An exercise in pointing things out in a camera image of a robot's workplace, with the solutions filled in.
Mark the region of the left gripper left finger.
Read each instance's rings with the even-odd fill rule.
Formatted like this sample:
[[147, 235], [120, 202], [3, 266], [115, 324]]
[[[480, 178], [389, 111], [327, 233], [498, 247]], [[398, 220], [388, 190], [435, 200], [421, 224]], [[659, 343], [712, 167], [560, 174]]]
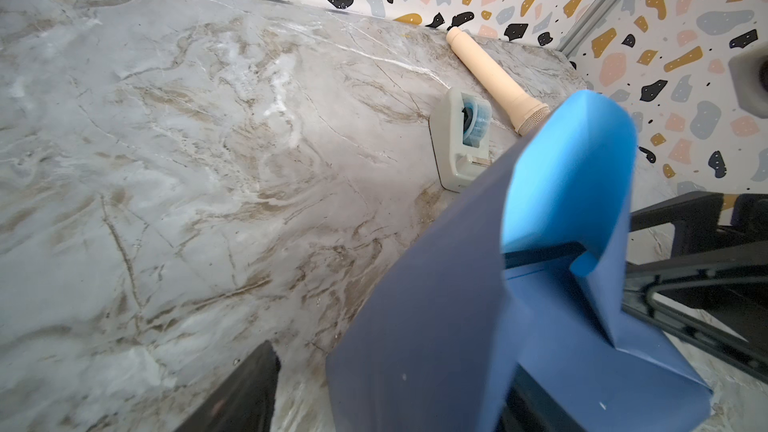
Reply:
[[272, 343], [261, 343], [176, 431], [269, 431], [280, 370]]

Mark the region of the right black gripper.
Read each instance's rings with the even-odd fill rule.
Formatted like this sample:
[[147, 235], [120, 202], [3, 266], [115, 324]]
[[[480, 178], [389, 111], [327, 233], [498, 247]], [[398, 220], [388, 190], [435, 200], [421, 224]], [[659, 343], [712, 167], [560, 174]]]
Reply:
[[680, 256], [629, 263], [623, 310], [766, 382], [767, 195], [736, 197], [715, 250], [723, 204], [694, 191], [631, 213], [631, 232], [671, 224]]

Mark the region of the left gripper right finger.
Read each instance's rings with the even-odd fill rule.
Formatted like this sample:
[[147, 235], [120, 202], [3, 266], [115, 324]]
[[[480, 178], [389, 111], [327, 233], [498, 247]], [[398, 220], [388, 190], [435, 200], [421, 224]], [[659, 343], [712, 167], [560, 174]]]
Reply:
[[584, 432], [535, 379], [519, 366], [497, 422], [497, 432]]

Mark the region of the blue wrapping paper sheet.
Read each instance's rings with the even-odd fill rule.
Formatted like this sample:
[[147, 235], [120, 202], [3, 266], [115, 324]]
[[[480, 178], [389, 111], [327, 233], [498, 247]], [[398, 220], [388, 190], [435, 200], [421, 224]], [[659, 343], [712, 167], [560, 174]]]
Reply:
[[[712, 393], [622, 309], [637, 135], [569, 97], [383, 276], [326, 362], [339, 431], [497, 431], [522, 366], [585, 431], [691, 431]], [[506, 270], [505, 253], [578, 242]]]

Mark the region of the white tape dispenser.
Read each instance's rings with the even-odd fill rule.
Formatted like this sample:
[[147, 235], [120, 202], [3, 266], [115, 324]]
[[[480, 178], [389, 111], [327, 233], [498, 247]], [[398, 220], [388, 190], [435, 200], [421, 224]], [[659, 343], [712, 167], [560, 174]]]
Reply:
[[490, 165], [491, 105], [485, 99], [450, 88], [429, 117], [429, 129], [441, 185], [466, 189]]

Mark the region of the dark navy gift box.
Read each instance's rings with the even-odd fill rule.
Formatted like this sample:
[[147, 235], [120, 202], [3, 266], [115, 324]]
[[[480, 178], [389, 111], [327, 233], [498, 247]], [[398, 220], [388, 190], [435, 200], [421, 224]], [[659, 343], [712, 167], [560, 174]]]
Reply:
[[538, 249], [529, 249], [517, 252], [509, 252], [503, 255], [505, 269], [513, 269], [538, 264], [562, 257], [578, 257], [586, 249], [578, 242], [568, 242], [555, 246], [549, 246]]

